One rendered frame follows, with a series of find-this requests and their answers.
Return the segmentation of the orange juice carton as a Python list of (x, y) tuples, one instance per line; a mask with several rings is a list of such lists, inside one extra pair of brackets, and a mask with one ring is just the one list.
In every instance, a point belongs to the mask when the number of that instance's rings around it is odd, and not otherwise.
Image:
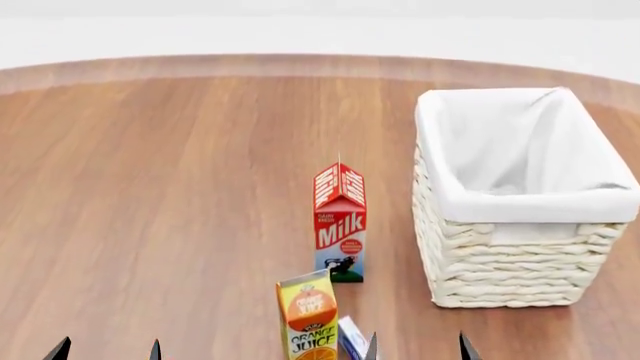
[(327, 269), (276, 283), (285, 360), (337, 360), (338, 307)]

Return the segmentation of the white woven wicker basket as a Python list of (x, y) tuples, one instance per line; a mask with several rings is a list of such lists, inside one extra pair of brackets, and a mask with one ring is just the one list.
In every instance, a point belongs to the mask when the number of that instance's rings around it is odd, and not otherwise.
[(448, 220), (436, 203), (417, 128), (412, 210), (431, 299), (443, 308), (571, 305), (590, 286), (632, 222)]

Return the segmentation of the white cloth basket liner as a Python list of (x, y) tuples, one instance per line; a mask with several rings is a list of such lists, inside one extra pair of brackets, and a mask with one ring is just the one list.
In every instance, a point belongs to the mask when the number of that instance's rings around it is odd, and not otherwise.
[(417, 141), (444, 218), (627, 223), (640, 183), (569, 89), (431, 90)]

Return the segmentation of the small white blue box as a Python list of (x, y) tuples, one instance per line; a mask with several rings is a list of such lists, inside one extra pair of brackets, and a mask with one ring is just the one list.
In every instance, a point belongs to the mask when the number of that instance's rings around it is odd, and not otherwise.
[(349, 360), (366, 360), (369, 340), (364, 337), (350, 316), (338, 320), (338, 342)]

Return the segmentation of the red milk carton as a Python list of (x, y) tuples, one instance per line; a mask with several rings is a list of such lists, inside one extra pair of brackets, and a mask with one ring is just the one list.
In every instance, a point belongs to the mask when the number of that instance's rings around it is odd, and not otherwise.
[(315, 269), (335, 283), (364, 281), (367, 197), (364, 177), (336, 161), (313, 180)]

